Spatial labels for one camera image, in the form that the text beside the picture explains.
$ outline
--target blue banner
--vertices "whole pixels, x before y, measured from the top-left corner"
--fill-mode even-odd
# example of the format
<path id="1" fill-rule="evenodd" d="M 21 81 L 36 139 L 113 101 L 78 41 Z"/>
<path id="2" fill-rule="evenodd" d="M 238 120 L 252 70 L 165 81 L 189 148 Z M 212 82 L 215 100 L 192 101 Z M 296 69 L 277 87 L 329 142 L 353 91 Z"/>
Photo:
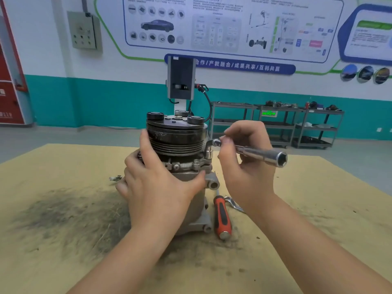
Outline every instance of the blue banner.
<path id="1" fill-rule="evenodd" d="M 209 58 L 209 57 L 186 56 L 186 55 L 178 55 L 178 54 L 165 55 L 166 63 L 167 63 L 168 56 L 195 58 L 196 67 L 201 67 L 201 68 L 215 68 L 215 69 L 273 73 L 273 74 L 283 74 L 283 75 L 292 75 L 296 71 L 296 67 L 294 65 L 289 65 L 289 64 L 242 61 L 236 59 L 219 59 L 219 58 Z"/>

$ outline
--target right hand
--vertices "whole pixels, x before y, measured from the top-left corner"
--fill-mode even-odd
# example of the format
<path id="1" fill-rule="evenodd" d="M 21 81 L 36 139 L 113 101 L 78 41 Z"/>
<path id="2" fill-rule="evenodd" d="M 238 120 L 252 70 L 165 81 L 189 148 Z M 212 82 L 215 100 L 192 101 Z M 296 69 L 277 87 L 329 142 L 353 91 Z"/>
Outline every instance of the right hand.
<path id="1" fill-rule="evenodd" d="M 225 131 L 218 158 L 230 196 L 245 212 L 251 212 L 256 203 L 266 207 L 274 193 L 275 167 L 265 162 L 240 155 L 238 163 L 234 143 L 263 150 L 272 149 L 265 126 L 260 121 L 238 121 Z"/>

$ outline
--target workbench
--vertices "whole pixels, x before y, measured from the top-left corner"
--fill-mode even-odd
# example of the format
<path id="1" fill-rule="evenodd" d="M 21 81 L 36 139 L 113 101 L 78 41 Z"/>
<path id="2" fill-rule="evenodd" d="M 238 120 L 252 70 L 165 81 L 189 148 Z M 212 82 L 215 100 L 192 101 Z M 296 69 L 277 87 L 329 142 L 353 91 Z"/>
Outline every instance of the workbench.
<path id="1" fill-rule="evenodd" d="M 135 148 L 47 144 L 0 164 L 2 293 L 65 293 L 130 228 L 110 176 Z M 227 195 L 215 154 L 214 170 Z M 289 157 L 275 190 L 310 222 L 392 281 L 392 197 L 321 157 Z M 213 214 L 214 191 L 206 196 Z M 176 237 L 141 293 L 301 293 L 272 245 L 229 205 L 233 237 Z"/>

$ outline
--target gray floor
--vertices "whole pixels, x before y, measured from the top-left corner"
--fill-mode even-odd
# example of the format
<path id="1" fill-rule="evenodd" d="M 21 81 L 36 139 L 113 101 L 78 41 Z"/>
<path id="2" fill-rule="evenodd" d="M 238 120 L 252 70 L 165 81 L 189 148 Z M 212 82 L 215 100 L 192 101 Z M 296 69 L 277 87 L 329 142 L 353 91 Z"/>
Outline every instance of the gray floor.
<path id="1" fill-rule="evenodd" d="M 137 147 L 139 133 L 99 127 L 81 132 L 66 128 L 0 127 L 0 163 L 47 143 Z M 392 141 L 337 139 L 334 147 L 326 150 L 288 148 L 287 152 L 321 156 L 392 196 Z"/>

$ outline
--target finger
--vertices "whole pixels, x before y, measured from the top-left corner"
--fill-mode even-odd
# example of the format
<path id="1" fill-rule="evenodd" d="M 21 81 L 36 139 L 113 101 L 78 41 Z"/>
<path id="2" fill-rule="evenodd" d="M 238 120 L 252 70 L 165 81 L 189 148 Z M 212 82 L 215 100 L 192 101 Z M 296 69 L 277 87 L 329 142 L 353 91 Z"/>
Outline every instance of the finger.
<path id="1" fill-rule="evenodd" d="M 241 172 L 234 142 L 227 136 L 222 138 L 222 146 L 219 151 L 218 159 L 221 163 L 223 176 L 226 181 L 235 178 Z"/>
<path id="2" fill-rule="evenodd" d="M 124 178 L 129 187 L 131 187 L 135 182 L 135 178 L 132 176 L 128 168 L 124 169 Z"/>
<path id="3" fill-rule="evenodd" d="M 201 171 L 194 179 L 187 182 L 187 193 L 192 197 L 205 188 L 205 171 Z"/>
<path id="4" fill-rule="evenodd" d="M 156 167 L 164 167 L 158 155 L 151 146 L 147 130 L 142 130 L 140 134 L 140 152 L 146 168 L 152 169 Z"/>
<path id="5" fill-rule="evenodd" d="M 121 178 L 121 180 L 116 183 L 116 190 L 125 200 L 128 201 L 128 185 L 125 181 L 125 178 Z"/>
<path id="6" fill-rule="evenodd" d="M 250 145 L 266 150 L 272 149 L 267 130 L 261 121 L 237 121 L 225 131 L 225 135 L 232 139 L 248 137 Z"/>
<path id="7" fill-rule="evenodd" d="M 145 167 L 143 163 L 137 158 L 137 150 L 136 152 L 131 153 L 128 157 L 125 158 L 125 165 L 127 166 L 129 172 L 132 174 L 133 177 L 137 177 L 145 171 Z"/>

